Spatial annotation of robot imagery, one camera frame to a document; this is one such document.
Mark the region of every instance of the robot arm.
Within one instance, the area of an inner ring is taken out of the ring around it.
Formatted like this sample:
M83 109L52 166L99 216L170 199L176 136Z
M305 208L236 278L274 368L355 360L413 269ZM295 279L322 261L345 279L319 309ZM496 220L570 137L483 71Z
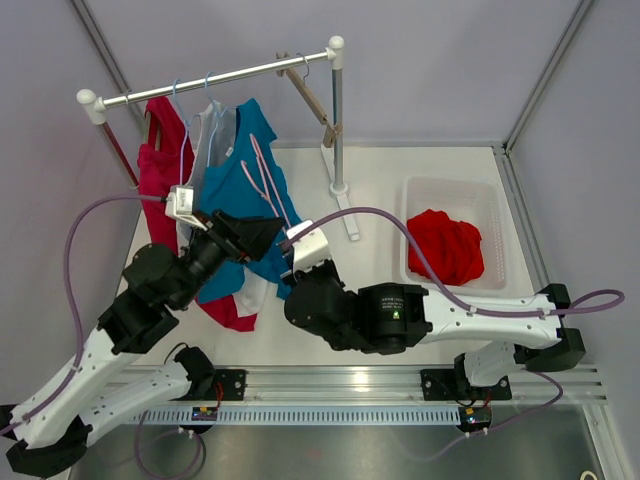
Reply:
M214 368L197 348L185 349L155 373L105 397L109 379L147 353L220 266L262 258L283 226L281 219L236 219L197 212L193 238L177 257L161 244L142 247L123 271L128 288L99 317L67 387L38 415L24 415L47 399L73 367L69 361L38 393L20 405L0 407L0 427L21 422L6 436L16 443L7 457L17 473L48 478L76 463L86 449L124 420L170 399L202 398Z
M305 222L288 238L308 227ZM319 229L298 240L287 281L294 286L285 302L287 320L325 339L334 350L390 355L439 340L486 340L491 343L456 359L456 374L471 387L486 387L516 370L559 371L573 368L584 356L580 332L564 328L558 316L570 301L563 285L517 299L461 297L466 303L500 311L540 310L539 318L493 318L464 311L438 290L383 283L344 290Z

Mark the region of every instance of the black bracket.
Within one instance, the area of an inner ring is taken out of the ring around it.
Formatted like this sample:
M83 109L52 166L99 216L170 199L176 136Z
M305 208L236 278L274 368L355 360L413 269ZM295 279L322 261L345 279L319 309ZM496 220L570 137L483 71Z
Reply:
M458 400L458 401L484 401L489 392L491 400L511 400L511 386L505 376L492 387L471 387L464 390L459 387L453 368L430 368L420 371L420 385L426 402Z
M244 400L244 390L247 387L247 371L240 369L216 369L213 377L213 387L205 393L203 400L217 400L215 385L222 386L223 402L241 402Z

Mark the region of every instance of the plastic basket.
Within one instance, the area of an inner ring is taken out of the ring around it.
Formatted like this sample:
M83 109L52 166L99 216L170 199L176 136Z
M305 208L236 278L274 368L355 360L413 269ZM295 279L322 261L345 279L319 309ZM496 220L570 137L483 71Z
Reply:
M487 182L473 180L440 179L412 175L405 179L402 191L401 218L406 225L425 210L441 210L452 220L463 220L474 225L482 236L480 250L485 271L476 280L450 290L466 295L491 295L507 287L504 261L503 216L497 188ZM400 240L400 277L406 283L419 283L433 288L433 282L409 270L407 261L409 244Z

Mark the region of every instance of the clothes rack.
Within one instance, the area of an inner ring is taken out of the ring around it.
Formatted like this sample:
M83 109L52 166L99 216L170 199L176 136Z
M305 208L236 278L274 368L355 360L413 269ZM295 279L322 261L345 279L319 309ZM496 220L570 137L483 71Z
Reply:
M169 85L166 87L154 88L151 90L145 90L142 92L125 93L112 98L98 97L92 90L83 89L78 92L76 99L80 105L84 108L85 112L89 116L91 122L96 125L104 135L108 144L111 146L114 156L118 161L118 164L124 170L127 178L131 182L132 187L138 186L138 179L131 168L131 163L127 160L124 151L120 147L118 139L113 133L113 130L107 122L106 111L110 108L119 107L122 105L129 105L132 103L142 102L156 97L164 97L175 93L186 92L189 90L196 90L204 88L206 85L216 85L220 83L231 82L242 78L253 77L269 72L277 72L280 70L287 70L289 68L298 67L301 65L308 65L310 63L316 63L328 60L331 62L331 87L333 93L333 123L339 128L336 131L336 138L333 144L333 168L330 168L330 164L327 162L327 169L329 178L331 179L329 192L338 202L340 209L348 208L350 206L348 200L348 185L344 182L344 156L343 156L343 135L342 135L342 67L343 67L343 51L344 39L339 36L331 37L329 45L324 51L311 55L300 55L296 57L289 57L278 60L276 62L267 63L264 65L256 65L253 67L243 68L240 70L234 70L231 72L221 73L218 75L212 75L208 78L201 78L198 80L191 80L188 82L182 82L175 87ZM355 241L360 238L358 227L353 218L344 217L345 227L349 235L350 240Z

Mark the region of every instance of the teal t-shirt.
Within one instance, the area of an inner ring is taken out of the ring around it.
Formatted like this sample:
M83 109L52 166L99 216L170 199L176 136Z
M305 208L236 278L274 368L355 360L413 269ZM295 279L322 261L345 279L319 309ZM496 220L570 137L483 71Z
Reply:
M271 153L270 144L277 138L276 134L267 123L258 102L253 98L237 107L236 141L229 158L222 165L207 167L205 171L199 209L206 213L219 209L234 217L272 218L275 216L269 203L251 186L240 164L242 160L247 163L247 169L253 181L258 188L264 191L256 154L249 138L250 134L256 137L260 145L260 150L262 150L262 155L267 162L289 220L292 225L300 223L301 220L287 193L287 182L282 169L278 167ZM284 218L268 179L267 186L279 216ZM277 247L277 244L284 239L284 233L280 232L269 252L261 261L247 264L247 268L257 275L278 284L280 298L286 298L290 293L290 288L284 285L280 279L281 274L289 270L286 261L282 258L282 252ZM242 265L225 262L216 275L200 290L198 300L200 303L206 303L226 297L240 290L243 283Z

